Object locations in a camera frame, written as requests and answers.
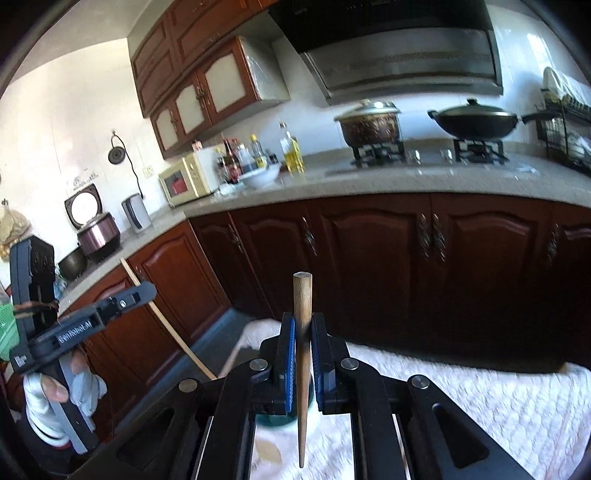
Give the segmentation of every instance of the frosted glass cabinet door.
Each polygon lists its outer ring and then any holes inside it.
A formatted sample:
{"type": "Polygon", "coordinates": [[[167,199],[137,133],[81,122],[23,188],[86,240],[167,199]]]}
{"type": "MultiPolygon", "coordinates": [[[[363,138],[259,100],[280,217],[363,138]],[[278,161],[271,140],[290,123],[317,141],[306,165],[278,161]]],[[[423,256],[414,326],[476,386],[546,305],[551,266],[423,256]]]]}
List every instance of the frosted glass cabinet door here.
{"type": "Polygon", "coordinates": [[[234,52],[213,62],[205,72],[205,79],[216,112],[221,112],[246,96],[234,52]]]}
{"type": "Polygon", "coordinates": [[[181,93],[178,94],[175,100],[178,114],[186,134],[192,132],[206,120],[203,107],[199,101],[201,95],[201,91],[198,91],[198,88],[190,83],[181,90],[181,93]]]}
{"type": "Polygon", "coordinates": [[[178,142],[178,134],[169,109],[165,108],[160,112],[156,119],[156,128],[158,129],[158,134],[165,150],[168,150],[178,142]]]}

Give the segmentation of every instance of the black pot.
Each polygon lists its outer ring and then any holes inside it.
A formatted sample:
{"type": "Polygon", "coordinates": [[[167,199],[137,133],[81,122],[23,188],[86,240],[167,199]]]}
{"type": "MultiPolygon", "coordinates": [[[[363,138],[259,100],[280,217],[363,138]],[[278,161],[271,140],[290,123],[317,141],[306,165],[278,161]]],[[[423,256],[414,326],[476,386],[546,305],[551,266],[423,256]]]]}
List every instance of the black pot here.
{"type": "MultiPolygon", "coordinates": [[[[499,141],[509,135],[519,122],[516,113],[496,106],[480,105],[474,98],[468,99],[468,105],[441,112],[429,110],[427,114],[453,137],[471,141],[499,141]]],[[[522,117],[521,121],[526,124],[534,120],[552,120],[558,116],[558,112],[540,111],[522,117]]]]}
{"type": "Polygon", "coordinates": [[[82,247],[78,247],[67,254],[57,266],[60,269],[62,277],[68,281],[73,281],[86,271],[86,267],[88,267],[88,258],[82,250],[82,247]]]}

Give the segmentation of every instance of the countertop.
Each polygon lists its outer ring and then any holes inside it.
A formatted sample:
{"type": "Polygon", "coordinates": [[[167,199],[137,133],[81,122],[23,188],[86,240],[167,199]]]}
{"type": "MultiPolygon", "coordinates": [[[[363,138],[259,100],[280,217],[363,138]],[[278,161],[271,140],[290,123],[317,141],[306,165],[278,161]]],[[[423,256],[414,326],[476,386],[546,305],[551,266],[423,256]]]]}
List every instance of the countertop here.
{"type": "MultiPolygon", "coordinates": [[[[538,151],[523,145],[517,150],[538,151]]],[[[420,154],[420,166],[352,170],[350,149],[323,152],[304,159],[305,174],[283,173],[261,190],[242,187],[226,196],[216,193],[175,209],[164,207],[151,215],[149,228],[122,233],[119,251],[68,285],[60,312],[114,269],[121,257],[130,257],[185,219],[209,213],[318,197],[396,192],[505,194],[591,207],[591,177],[539,156],[516,151],[506,153],[511,160],[505,166],[466,166],[442,165],[435,148],[420,150],[420,154]]]]}

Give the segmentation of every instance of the black handle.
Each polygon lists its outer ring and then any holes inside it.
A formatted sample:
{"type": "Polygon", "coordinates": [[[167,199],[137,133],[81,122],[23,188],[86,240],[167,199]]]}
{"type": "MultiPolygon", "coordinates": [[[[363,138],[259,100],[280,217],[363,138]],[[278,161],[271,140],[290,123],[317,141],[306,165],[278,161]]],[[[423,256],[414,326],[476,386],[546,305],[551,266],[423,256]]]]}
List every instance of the black handle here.
{"type": "Polygon", "coordinates": [[[552,120],[554,118],[558,118],[560,117],[560,113],[559,112],[554,112],[552,110],[542,110],[540,112],[536,112],[536,113],[531,113],[529,115],[524,115],[521,118],[521,121],[525,124],[531,122],[531,121],[535,121],[535,120],[540,120],[542,122],[547,122],[548,120],[552,120]]]}

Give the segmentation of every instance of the hand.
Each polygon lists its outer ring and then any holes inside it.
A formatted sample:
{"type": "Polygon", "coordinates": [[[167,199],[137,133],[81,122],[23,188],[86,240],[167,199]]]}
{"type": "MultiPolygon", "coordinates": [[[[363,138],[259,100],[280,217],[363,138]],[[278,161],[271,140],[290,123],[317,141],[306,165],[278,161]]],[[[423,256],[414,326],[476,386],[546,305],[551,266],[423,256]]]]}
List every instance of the hand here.
{"type": "Polygon", "coordinates": [[[70,368],[74,373],[70,392],[56,379],[39,373],[25,375],[22,382],[29,424],[41,440],[54,447],[67,445],[70,438],[50,402],[64,403],[70,399],[84,415],[90,417],[96,411],[98,400],[107,392],[103,379],[90,372],[84,352],[74,352],[70,368]]]}
{"type": "MultiPolygon", "coordinates": [[[[74,355],[72,355],[72,362],[70,364],[72,373],[77,375],[87,366],[88,363],[84,352],[82,350],[76,350],[74,355]]],[[[47,375],[41,376],[41,389],[45,394],[46,399],[49,401],[65,403],[70,397],[66,387],[59,383],[55,378],[48,377],[47,375]]]]}

